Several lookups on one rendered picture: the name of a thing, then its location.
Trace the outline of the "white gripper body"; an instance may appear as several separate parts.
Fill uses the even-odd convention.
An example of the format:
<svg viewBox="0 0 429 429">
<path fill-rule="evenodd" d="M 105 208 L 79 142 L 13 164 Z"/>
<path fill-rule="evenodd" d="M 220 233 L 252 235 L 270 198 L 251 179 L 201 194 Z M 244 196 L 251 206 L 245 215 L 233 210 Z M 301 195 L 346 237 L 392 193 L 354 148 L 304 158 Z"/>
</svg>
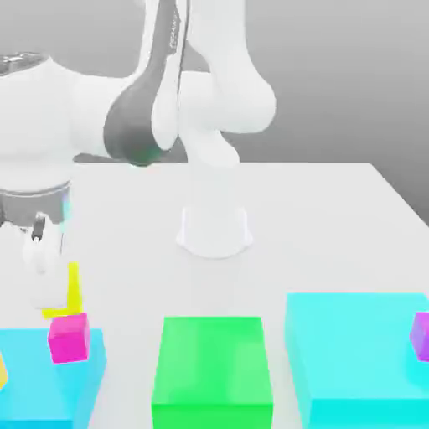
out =
<svg viewBox="0 0 429 429">
<path fill-rule="evenodd" d="M 68 286 L 64 234 L 50 223 L 34 223 L 24 236 L 23 260 L 31 302 L 36 308 L 62 308 Z"/>
</svg>

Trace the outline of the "small yellow cube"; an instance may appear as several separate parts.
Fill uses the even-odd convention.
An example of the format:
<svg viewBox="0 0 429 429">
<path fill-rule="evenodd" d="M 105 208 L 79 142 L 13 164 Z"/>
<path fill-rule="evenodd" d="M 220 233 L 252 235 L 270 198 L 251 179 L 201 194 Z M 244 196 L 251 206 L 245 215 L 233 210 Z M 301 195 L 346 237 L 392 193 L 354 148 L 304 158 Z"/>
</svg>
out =
<svg viewBox="0 0 429 429">
<path fill-rule="evenodd" d="M 68 264 L 68 289 L 67 300 L 64 308 L 43 308 L 41 310 L 44 319 L 66 317 L 83 312 L 83 297 L 80 286 L 79 264 L 70 262 Z"/>
</svg>

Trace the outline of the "small magenta cube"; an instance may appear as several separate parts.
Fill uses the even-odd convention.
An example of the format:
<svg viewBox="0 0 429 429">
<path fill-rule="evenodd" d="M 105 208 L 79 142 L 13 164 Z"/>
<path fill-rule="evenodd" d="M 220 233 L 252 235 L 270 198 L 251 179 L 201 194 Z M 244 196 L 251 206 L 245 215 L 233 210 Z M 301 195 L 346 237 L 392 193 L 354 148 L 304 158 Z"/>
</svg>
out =
<svg viewBox="0 0 429 429">
<path fill-rule="evenodd" d="M 87 314 L 53 318 L 49 327 L 48 344 L 54 364 L 88 360 L 90 326 Z"/>
</svg>

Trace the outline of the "small purple cube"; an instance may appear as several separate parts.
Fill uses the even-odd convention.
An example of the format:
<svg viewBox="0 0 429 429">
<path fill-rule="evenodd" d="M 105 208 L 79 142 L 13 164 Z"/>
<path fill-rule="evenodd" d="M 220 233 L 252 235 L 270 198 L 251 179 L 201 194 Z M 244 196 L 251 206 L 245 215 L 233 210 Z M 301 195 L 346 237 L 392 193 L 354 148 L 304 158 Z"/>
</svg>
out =
<svg viewBox="0 0 429 429">
<path fill-rule="evenodd" d="M 429 362 L 429 313 L 416 312 L 410 332 L 410 341 L 416 357 Z"/>
</svg>

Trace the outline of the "large sky blue box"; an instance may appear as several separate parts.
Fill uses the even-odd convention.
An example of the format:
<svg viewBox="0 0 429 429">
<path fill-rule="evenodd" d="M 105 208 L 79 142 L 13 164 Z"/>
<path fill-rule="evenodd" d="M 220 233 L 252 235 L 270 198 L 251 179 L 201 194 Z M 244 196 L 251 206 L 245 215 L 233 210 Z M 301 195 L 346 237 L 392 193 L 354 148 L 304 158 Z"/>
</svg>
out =
<svg viewBox="0 0 429 429">
<path fill-rule="evenodd" d="M 54 364 L 46 328 L 0 329 L 8 382 L 0 429 L 88 429 L 106 367 L 102 331 L 90 332 L 86 361 Z"/>
</svg>

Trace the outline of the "large green box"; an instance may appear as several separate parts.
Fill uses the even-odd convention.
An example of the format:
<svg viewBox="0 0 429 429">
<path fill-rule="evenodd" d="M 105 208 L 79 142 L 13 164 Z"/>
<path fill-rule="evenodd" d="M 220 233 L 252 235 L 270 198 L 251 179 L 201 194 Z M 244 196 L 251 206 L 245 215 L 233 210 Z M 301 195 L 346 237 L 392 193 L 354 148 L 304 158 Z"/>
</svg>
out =
<svg viewBox="0 0 429 429">
<path fill-rule="evenodd" d="M 272 429 L 273 408 L 261 318 L 163 320 L 152 429 Z"/>
</svg>

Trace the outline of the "large cyan box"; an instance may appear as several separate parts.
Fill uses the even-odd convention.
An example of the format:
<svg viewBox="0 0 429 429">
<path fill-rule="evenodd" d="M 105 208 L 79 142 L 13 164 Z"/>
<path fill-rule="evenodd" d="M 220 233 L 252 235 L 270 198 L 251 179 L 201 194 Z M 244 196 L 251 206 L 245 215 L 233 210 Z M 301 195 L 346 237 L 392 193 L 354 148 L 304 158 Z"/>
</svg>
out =
<svg viewBox="0 0 429 429">
<path fill-rule="evenodd" d="M 429 429 L 429 363 L 409 334 L 422 293 L 287 295 L 285 344 L 302 429 Z"/>
</svg>

